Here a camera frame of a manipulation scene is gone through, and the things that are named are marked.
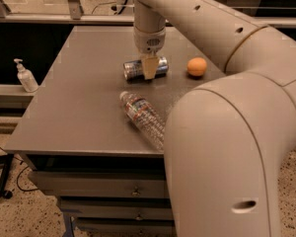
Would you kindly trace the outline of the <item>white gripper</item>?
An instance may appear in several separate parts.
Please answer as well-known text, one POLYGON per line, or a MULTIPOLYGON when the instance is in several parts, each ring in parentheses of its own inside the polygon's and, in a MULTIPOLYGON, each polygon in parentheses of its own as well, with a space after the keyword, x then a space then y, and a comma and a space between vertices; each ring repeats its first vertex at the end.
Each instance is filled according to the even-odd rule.
POLYGON ((146 80, 155 78, 159 66, 159 56, 156 54, 165 43, 166 29, 154 33, 146 33, 134 28, 134 42, 141 54, 143 75, 146 80))

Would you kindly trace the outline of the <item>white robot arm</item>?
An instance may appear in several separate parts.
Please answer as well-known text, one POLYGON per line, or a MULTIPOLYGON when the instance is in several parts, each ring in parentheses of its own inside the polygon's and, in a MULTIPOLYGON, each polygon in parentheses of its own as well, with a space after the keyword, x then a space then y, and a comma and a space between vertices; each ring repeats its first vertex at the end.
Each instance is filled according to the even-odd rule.
POLYGON ((135 0, 225 77, 185 94, 169 114, 164 158, 178 237, 281 237, 278 175, 296 147, 296 41, 214 0, 135 0))

